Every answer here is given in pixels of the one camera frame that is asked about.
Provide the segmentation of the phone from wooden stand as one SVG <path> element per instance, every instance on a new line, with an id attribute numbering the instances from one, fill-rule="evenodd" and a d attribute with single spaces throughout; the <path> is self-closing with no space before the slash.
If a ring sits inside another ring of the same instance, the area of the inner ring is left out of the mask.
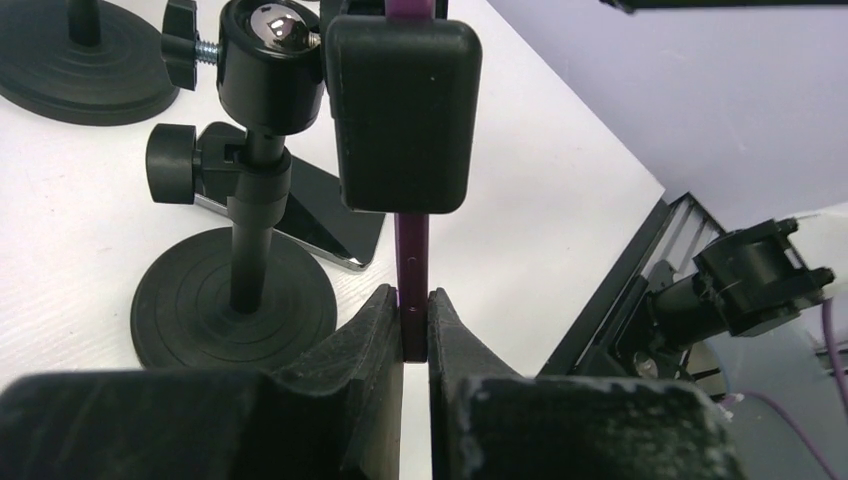
<path id="1" fill-rule="evenodd" d="M 223 123 L 208 125 L 197 140 L 202 153 L 225 153 L 244 143 L 245 131 Z M 292 155 L 291 188 L 285 214 L 275 230 L 309 252 L 349 270 L 372 263 L 385 214 L 349 210 L 340 198 L 339 179 Z M 226 194 L 235 186 L 226 173 L 205 174 L 195 184 L 195 203 L 227 216 Z"/>

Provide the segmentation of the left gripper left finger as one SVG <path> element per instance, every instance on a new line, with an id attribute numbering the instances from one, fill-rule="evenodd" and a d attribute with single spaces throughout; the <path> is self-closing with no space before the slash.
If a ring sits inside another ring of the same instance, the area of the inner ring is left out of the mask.
<path id="1" fill-rule="evenodd" d="M 1 396 L 5 479 L 395 479 L 396 291 L 273 373 L 151 369 L 22 378 Z"/>

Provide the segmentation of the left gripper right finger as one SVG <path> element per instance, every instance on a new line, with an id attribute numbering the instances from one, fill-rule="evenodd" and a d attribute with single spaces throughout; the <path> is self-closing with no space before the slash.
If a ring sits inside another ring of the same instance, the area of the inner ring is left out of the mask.
<path id="1" fill-rule="evenodd" d="M 437 479 L 742 479 L 719 408 L 678 381 L 527 378 L 428 299 Z"/>

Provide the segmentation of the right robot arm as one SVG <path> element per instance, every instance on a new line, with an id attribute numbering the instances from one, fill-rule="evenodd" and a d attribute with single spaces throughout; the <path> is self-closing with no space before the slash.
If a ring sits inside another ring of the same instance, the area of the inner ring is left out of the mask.
<path id="1" fill-rule="evenodd" d="M 727 231 L 681 198 L 606 349 L 631 374 L 673 378 L 696 344 L 763 335 L 846 290 L 845 212 L 799 212 Z"/>

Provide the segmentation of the black round base stand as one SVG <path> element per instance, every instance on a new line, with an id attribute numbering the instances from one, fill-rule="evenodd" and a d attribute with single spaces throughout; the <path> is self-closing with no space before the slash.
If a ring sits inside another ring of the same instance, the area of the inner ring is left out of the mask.
<path id="1" fill-rule="evenodd" d="M 193 203 L 209 173 L 236 182 L 226 194 L 231 226 L 174 245 L 137 287 L 130 329 L 145 367 L 275 368 L 335 329 L 326 274 L 275 230 L 292 181 L 286 139 L 315 123 L 323 99 L 347 208 L 430 219 L 466 198 L 482 44 L 442 1 L 423 28 L 388 19 L 384 1 L 333 1 L 319 13 L 293 1 L 230 1 L 214 44 L 199 35 L 194 2 L 171 1 L 161 53 L 171 83 L 186 90 L 199 63 L 214 65 L 227 124 L 246 137 L 227 160 L 201 152 L 194 126 L 159 124 L 150 134 L 155 202 Z M 413 111 L 423 117 L 423 152 L 409 135 Z"/>

